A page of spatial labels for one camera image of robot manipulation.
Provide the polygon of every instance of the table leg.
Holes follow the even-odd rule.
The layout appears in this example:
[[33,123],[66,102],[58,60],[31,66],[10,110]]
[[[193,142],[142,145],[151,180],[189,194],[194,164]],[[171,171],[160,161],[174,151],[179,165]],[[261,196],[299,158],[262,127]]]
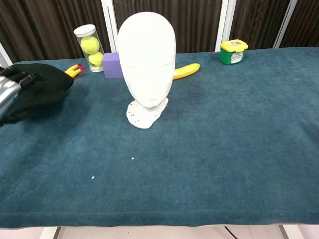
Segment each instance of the table leg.
[[45,227],[40,239],[57,239],[61,227]]
[[282,224],[279,228],[285,239],[304,239],[296,224]]

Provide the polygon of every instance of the white mannequin head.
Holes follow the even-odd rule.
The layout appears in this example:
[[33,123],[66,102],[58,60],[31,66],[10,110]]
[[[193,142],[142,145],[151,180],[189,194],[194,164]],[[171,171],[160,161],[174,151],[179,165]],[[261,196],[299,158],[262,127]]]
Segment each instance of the white mannequin head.
[[121,26],[118,51],[125,82],[135,99],[127,112],[129,122],[149,128],[168,101],[175,69],[174,30],[157,13],[134,14]]

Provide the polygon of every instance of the clear plastic lid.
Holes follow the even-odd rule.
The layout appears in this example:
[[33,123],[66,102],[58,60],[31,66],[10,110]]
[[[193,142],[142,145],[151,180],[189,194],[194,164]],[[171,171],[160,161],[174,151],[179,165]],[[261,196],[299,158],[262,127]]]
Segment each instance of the clear plastic lid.
[[93,24],[83,25],[76,28],[73,32],[77,37],[89,36],[95,32],[95,25]]

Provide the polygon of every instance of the yellow tennis ball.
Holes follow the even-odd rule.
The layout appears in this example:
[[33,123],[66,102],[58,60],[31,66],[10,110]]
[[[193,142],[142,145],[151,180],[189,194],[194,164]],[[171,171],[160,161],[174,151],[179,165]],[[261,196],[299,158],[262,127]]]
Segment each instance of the yellow tennis ball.
[[100,48],[100,43],[94,36],[83,37],[80,45],[82,50],[87,54],[94,54]]
[[101,67],[102,60],[103,60],[103,54],[99,51],[97,53],[89,55],[89,62],[95,67]]

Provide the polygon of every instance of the label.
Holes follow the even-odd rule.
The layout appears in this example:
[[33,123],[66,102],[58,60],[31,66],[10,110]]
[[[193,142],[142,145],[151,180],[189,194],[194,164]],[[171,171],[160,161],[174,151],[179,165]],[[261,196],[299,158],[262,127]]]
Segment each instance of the label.
[[241,61],[241,59],[243,59],[243,56],[244,56],[244,52],[241,51],[241,52],[236,52],[234,53],[231,58],[230,58],[230,62],[231,63],[237,63],[239,61]]
[[232,41],[229,42],[228,45],[233,46],[233,45],[240,45],[241,43],[239,41]]

